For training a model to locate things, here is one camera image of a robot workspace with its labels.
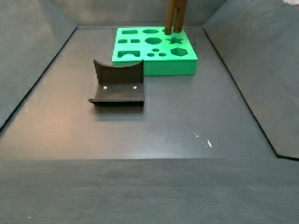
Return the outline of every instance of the shape sorter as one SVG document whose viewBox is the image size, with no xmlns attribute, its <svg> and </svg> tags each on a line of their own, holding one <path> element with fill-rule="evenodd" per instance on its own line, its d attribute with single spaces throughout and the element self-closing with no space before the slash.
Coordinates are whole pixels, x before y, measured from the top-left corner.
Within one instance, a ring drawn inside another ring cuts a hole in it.
<svg viewBox="0 0 299 224">
<path fill-rule="evenodd" d="M 185 32 L 164 34 L 164 27 L 119 28 L 112 62 L 144 61 L 144 75 L 195 74 L 197 57 Z"/>
</svg>

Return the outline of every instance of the gray floor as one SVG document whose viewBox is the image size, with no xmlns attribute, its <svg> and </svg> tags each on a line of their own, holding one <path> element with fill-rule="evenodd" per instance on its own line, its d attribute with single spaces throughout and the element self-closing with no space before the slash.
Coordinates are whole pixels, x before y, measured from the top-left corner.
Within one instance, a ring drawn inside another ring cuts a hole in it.
<svg viewBox="0 0 299 224">
<path fill-rule="evenodd" d="M 144 108 L 95 108 L 92 60 L 111 64 L 116 29 L 80 27 L 0 133 L 0 158 L 274 158 L 201 28 L 185 31 L 197 73 L 145 77 Z"/>
<path fill-rule="evenodd" d="M 228 159 L 0 164 L 0 222 L 296 224 L 296 162 Z"/>
</svg>

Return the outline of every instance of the black plastic holder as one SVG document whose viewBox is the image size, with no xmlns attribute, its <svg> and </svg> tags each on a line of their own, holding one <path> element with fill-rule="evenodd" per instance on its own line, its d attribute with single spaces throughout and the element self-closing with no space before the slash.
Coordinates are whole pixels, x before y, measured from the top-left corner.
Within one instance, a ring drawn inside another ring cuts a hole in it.
<svg viewBox="0 0 299 224">
<path fill-rule="evenodd" d="M 144 62 L 132 66 L 108 66 L 93 60 L 97 73 L 95 105 L 144 104 Z"/>
</svg>

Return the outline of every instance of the small hole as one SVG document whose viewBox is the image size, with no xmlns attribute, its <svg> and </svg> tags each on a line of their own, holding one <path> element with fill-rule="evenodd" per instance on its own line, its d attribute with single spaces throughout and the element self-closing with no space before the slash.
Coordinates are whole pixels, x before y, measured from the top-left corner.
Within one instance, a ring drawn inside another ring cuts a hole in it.
<svg viewBox="0 0 299 224">
<path fill-rule="evenodd" d="M 131 39 L 131 43 L 140 43 L 140 39 Z"/>
<path fill-rule="evenodd" d="M 157 30 L 144 30 L 144 33 L 157 33 Z"/>
<path fill-rule="evenodd" d="M 124 44 L 124 43 L 127 43 L 127 39 L 120 39 L 120 40 L 117 41 L 117 43 L 119 43 L 119 44 Z"/>
<path fill-rule="evenodd" d="M 137 30 L 123 31 L 123 34 L 137 34 Z"/>
</svg>

